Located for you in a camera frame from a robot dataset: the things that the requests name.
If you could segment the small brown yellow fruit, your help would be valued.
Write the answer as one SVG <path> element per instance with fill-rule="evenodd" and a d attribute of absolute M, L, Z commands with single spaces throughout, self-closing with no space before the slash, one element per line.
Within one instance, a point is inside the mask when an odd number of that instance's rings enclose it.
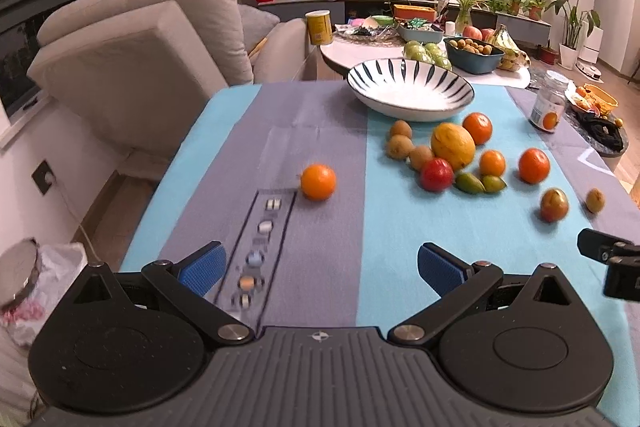
<path fill-rule="evenodd" d="M 605 206 L 604 193 L 598 188 L 592 188 L 586 195 L 585 206 L 591 213 L 597 215 Z"/>

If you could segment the reddish brown plum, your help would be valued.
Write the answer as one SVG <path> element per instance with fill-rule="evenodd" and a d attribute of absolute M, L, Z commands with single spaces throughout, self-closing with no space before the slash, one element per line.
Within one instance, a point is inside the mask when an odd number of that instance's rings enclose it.
<path fill-rule="evenodd" d="M 570 210 L 570 203 L 566 194 L 560 188 L 549 188 L 542 194 L 539 204 L 539 217 L 544 222 L 561 221 L 566 217 L 568 210 Z"/>

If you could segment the green jujube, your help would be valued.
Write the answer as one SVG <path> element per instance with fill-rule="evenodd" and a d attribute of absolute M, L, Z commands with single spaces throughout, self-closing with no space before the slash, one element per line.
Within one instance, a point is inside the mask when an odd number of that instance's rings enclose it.
<path fill-rule="evenodd" d="M 458 190 L 468 194 L 480 194 L 485 192 L 485 187 L 482 181 L 469 172 L 459 172 L 454 179 L 454 186 Z"/>
<path fill-rule="evenodd" d="M 487 194 L 496 194 L 506 188 L 506 182 L 500 176 L 493 176 L 492 174 L 482 176 L 482 183 Z"/>

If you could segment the red apple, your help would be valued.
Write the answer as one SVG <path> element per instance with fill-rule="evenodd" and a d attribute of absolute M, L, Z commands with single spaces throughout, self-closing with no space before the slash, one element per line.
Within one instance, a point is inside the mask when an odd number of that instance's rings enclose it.
<path fill-rule="evenodd" d="M 427 192 L 440 193 L 454 183 L 454 170 L 446 159 L 426 162 L 420 172 L 420 185 Z"/>

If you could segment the small orange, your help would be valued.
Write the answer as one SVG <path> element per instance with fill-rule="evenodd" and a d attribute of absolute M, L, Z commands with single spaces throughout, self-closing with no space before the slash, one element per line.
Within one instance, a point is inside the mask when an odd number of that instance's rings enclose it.
<path fill-rule="evenodd" d="M 498 150 L 485 150 L 480 156 L 480 174 L 482 176 L 503 176 L 506 171 L 506 158 Z"/>

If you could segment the kiwi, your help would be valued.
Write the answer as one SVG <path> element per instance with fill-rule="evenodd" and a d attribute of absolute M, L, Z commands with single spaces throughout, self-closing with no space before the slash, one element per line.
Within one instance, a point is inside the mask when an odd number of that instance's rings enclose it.
<path fill-rule="evenodd" d="M 427 145 L 417 145 L 408 156 L 410 167 L 420 172 L 422 168 L 434 159 L 432 150 Z"/>
<path fill-rule="evenodd" d="M 402 135 L 408 139 L 412 139 L 412 128 L 410 127 L 410 124 L 404 120 L 396 120 L 388 132 L 388 136 L 390 138 L 393 138 L 395 135 Z"/>
<path fill-rule="evenodd" d="M 406 160 L 413 151 L 414 145 L 408 136 L 394 134 L 386 143 L 386 155 L 395 160 Z"/>

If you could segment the large yellow mango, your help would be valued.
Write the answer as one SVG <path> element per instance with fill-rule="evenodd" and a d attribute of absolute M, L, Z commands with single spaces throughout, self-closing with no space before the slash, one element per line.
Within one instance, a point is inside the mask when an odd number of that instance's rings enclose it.
<path fill-rule="evenodd" d="M 472 135 L 460 124 L 443 122 L 432 132 L 431 149 L 436 157 L 445 159 L 454 171 L 459 171 L 471 164 L 476 146 Z"/>

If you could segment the metal lid trash bin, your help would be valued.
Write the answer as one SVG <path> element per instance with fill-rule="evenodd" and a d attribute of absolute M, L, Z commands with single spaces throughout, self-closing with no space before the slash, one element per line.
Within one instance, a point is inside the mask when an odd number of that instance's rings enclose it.
<path fill-rule="evenodd" d="M 0 257 L 1 312 L 17 308 L 35 288 L 39 273 L 39 245 L 35 239 L 22 239 Z"/>

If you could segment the striped white ceramic bowl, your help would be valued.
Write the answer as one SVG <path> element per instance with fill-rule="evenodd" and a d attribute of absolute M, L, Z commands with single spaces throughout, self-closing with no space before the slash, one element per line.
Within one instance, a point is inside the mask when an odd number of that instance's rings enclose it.
<path fill-rule="evenodd" d="M 349 69 L 348 87 L 360 102 L 387 117 L 408 122 L 448 120 L 475 98 L 468 80 L 406 58 L 379 58 Z"/>

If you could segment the banana bunch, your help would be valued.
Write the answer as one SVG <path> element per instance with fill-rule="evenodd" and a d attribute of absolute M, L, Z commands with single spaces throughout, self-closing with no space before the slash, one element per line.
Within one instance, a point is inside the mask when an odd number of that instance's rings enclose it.
<path fill-rule="evenodd" d="M 488 38 L 488 43 L 503 52 L 498 69 L 506 72 L 518 72 L 521 68 L 529 68 L 529 56 L 511 38 L 506 25 L 500 24 L 498 29 Z"/>

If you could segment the beige sofa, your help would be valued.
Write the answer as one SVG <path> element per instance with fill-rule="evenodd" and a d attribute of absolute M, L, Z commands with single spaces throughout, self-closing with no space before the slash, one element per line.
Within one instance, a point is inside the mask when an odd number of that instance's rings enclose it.
<path fill-rule="evenodd" d="M 218 91 L 314 70 L 304 20 L 239 0 L 77 0 L 37 40 L 31 80 L 107 142 L 163 159 Z"/>

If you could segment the tall potted plant white pot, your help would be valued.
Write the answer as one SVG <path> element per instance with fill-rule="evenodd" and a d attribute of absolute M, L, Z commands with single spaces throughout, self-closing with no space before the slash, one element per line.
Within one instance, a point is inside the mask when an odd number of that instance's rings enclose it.
<path fill-rule="evenodd" d="M 563 15 L 564 26 L 560 43 L 560 66 L 572 70 L 579 55 L 579 38 L 582 28 L 587 25 L 587 36 L 601 26 L 600 14 L 595 10 L 582 10 L 580 0 L 574 4 L 570 0 L 549 0 L 546 11 L 552 10 L 555 15 Z"/>

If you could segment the white round coffee table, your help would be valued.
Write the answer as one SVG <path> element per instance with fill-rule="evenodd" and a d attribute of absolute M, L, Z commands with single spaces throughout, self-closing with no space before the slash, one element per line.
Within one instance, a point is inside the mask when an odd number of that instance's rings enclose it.
<path fill-rule="evenodd" d="M 337 72 L 342 78 L 346 78 L 349 69 L 356 65 L 370 60 L 380 58 L 404 57 L 405 41 L 400 37 L 383 42 L 360 42 L 344 39 L 335 34 L 333 41 L 326 46 L 320 46 L 323 60 L 330 69 Z M 530 77 L 528 68 L 521 68 L 518 72 L 506 72 L 495 69 L 484 75 L 474 75 L 465 70 L 455 67 L 454 72 L 463 76 L 470 83 L 484 84 L 484 86 L 503 86 L 511 88 L 525 89 L 529 86 Z"/>

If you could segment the yellow canister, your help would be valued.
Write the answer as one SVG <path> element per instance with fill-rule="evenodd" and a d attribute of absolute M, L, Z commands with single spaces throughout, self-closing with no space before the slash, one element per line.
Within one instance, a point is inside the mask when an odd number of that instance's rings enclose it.
<path fill-rule="evenodd" d="M 331 12 L 314 10 L 305 14 L 309 40 L 313 46 L 327 46 L 333 41 Z"/>

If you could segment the grey tv cabinet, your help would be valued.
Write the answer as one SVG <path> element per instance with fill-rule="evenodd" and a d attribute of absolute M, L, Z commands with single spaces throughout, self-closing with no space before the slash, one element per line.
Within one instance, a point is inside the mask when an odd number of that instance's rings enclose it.
<path fill-rule="evenodd" d="M 276 0 L 262 3 L 258 5 L 258 9 L 277 15 L 282 22 L 303 17 L 310 11 L 329 10 L 334 24 L 344 24 L 352 18 L 365 18 L 374 14 L 392 15 L 395 4 L 429 6 L 436 9 L 438 2 L 428 0 Z M 483 9 L 472 9 L 471 16 L 473 25 L 480 29 L 497 29 L 500 24 L 503 24 L 517 43 L 545 46 L 550 40 L 551 25 L 543 20 L 532 20 L 526 16 L 494 13 Z"/>

